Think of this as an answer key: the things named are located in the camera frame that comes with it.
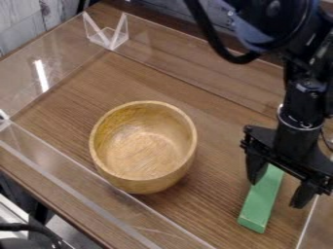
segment green block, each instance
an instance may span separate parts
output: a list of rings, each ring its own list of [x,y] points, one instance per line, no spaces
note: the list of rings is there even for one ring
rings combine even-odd
[[[265,232],[282,177],[283,171],[269,165],[261,181],[251,187],[246,197],[238,224],[258,233]]]

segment wooden table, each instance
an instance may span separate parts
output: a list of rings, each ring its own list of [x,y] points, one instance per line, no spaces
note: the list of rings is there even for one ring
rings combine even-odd
[[[119,14],[107,3],[95,5],[89,13],[97,23],[105,25]],[[163,37],[159,30],[156,34],[159,42],[167,44],[170,36]],[[150,53],[156,63],[166,63],[167,57],[176,70],[191,70],[184,75],[187,78],[179,80],[124,56],[103,51],[13,120],[95,172],[87,139],[103,114],[133,100],[160,100],[175,105],[188,114],[198,128],[195,163],[172,188],[136,198],[216,248],[293,248],[309,213],[307,209],[289,207],[298,186],[294,178],[286,176],[283,179],[266,233],[257,234],[236,224],[250,187],[244,155],[239,149],[242,127],[246,124],[275,126],[274,108],[283,92],[281,68],[262,61],[242,67],[230,65],[207,48],[196,47],[198,51],[192,53],[184,51],[180,40],[178,49],[176,53],[172,48],[166,56],[158,49],[151,49]],[[198,53],[206,66],[191,58]],[[59,188],[4,150],[0,156],[1,170],[105,248],[144,248],[77,196]],[[83,174],[61,161],[52,163],[48,161],[48,173],[77,188],[104,210],[115,211],[117,197],[115,199],[108,184],[96,177],[89,178],[89,171]],[[158,223],[147,232],[154,231],[159,236]],[[184,247],[174,244],[167,248]]]

